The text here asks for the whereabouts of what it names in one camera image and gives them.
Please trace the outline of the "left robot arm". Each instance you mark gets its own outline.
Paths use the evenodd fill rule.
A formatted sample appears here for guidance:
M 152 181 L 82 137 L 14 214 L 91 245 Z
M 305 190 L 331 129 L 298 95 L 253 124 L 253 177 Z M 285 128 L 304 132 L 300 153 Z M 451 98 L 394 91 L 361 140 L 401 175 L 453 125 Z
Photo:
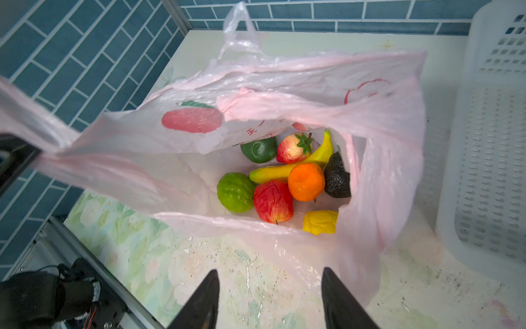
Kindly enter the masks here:
M 117 328 L 125 303 L 86 259 L 23 271 L 1 282 L 2 328 Z

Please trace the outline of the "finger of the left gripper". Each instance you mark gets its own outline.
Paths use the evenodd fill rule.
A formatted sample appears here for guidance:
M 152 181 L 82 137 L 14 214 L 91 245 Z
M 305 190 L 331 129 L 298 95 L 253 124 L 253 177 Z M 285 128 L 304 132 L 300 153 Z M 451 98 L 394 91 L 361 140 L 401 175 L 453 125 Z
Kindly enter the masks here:
M 12 134 L 1 133 L 1 189 L 3 195 L 36 160 L 41 150 Z

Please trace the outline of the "pink plastic bag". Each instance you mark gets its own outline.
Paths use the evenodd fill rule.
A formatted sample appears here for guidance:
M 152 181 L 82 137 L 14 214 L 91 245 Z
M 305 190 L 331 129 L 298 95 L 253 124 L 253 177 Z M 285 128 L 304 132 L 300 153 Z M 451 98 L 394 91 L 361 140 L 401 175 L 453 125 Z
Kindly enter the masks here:
M 311 289 L 333 267 L 363 305 L 380 284 L 380 255 L 407 222 L 423 172 L 420 51 L 264 54 L 244 3 L 225 20 L 223 53 L 135 110 L 107 112 L 83 132 L 1 81 L 1 132 L 40 150 L 33 167 L 194 236 L 233 234 Z M 315 237 L 234 215 L 215 186 L 249 161 L 239 147 L 295 125 L 330 133 L 351 174 L 335 234 Z

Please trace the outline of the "white perforated plastic basket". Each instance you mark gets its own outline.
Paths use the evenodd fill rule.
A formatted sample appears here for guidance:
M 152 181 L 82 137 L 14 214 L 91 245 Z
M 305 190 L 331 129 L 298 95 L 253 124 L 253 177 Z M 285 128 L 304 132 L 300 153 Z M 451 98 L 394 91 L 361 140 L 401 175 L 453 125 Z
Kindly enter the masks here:
M 436 234 L 472 270 L 525 284 L 524 1 L 492 1 L 472 20 Z

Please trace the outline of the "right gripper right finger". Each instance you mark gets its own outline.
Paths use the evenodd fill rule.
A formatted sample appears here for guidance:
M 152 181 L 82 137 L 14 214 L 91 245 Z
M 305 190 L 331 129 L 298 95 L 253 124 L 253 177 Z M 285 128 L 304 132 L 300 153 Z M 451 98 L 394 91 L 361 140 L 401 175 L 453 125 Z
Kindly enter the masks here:
M 325 267 L 321 295 L 328 329 L 379 329 L 334 271 Z

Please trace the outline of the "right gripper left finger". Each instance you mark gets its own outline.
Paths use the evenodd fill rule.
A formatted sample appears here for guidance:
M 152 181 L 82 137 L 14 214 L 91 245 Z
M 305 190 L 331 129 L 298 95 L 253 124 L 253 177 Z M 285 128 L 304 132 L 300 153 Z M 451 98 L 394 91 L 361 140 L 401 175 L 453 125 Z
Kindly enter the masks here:
M 220 281 L 211 270 L 167 329 L 214 329 L 219 313 Z

